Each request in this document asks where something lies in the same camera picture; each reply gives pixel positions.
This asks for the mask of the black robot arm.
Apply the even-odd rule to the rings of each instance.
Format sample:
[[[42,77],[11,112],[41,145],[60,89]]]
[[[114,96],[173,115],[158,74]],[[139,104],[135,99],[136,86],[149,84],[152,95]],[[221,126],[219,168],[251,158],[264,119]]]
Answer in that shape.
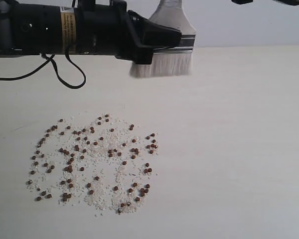
[[[123,0],[81,0],[76,7],[0,0],[0,57],[102,55],[150,64],[179,45],[181,32],[150,22]]]

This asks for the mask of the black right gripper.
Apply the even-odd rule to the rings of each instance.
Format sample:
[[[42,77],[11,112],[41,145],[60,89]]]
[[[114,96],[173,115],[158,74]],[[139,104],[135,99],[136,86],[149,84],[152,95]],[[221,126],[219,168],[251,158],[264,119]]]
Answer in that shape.
[[[115,56],[139,65],[150,65],[155,51],[178,46],[182,36],[127,11],[124,0],[79,0],[77,7],[61,7],[60,19],[63,54]]]

